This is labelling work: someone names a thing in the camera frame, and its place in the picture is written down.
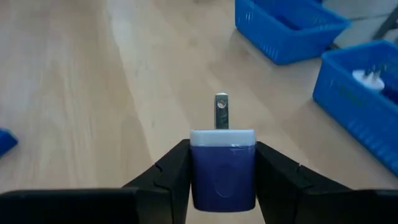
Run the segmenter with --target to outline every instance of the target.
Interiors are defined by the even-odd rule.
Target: gray surface
[[[347,19],[375,17],[390,13],[398,0],[325,0],[323,6]]]
[[[339,47],[349,47],[369,42],[386,19],[387,16],[364,21],[353,21],[351,27],[336,38],[335,44]]]
[[[378,28],[398,5],[398,0],[326,0],[323,6],[333,12],[353,19],[347,28],[335,40],[339,47],[349,47],[372,40]],[[398,30],[390,30],[384,39],[395,41]]]

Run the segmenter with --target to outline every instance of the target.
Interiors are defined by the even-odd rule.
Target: blue plastic basket
[[[395,90],[397,95],[398,47],[375,41],[324,53],[322,59],[313,99],[398,175],[398,106],[352,76],[356,69],[384,67],[385,90]]]
[[[313,1],[235,0],[235,24],[281,65],[321,55],[349,21]]]

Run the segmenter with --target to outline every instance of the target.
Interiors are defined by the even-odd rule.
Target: blue object
[[[235,24],[282,65],[321,55],[350,21],[313,1],[235,0]]]
[[[398,90],[398,47],[374,41],[324,53],[322,59],[313,99],[398,175],[398,106],[352,76],[353,70],[383,68],[385,90]]]
[[[6,129],[0,129],[0,156],[18,144],[17,139]]]
[[[254,131],[212,131],[191,131],[192,196],[195,208],[207,212],[242,212],[253,209],[256,205]],[[205,136],[206,133],[202,134],[204,132],[210,133],[211,136]],[[252,140],[242,144],[241,140],[236,141],[240,138],[239,136],[242,138],[252,137]],[[232,146],[204,146],[212,145],[212,143],[223,145],[224,142],[232,143]]]

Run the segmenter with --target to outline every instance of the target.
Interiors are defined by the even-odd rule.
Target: white plug
[[[380,78],[380,73],[371,72],[366,74],[365,70],[354,70],[353,77],[362,86],[372,91],[380,92],[385,87],[383,80]]]

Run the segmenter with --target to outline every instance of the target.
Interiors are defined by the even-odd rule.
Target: metal prong
[[[228,129],[228,94],[217,93],[214,100],[215,129]]]

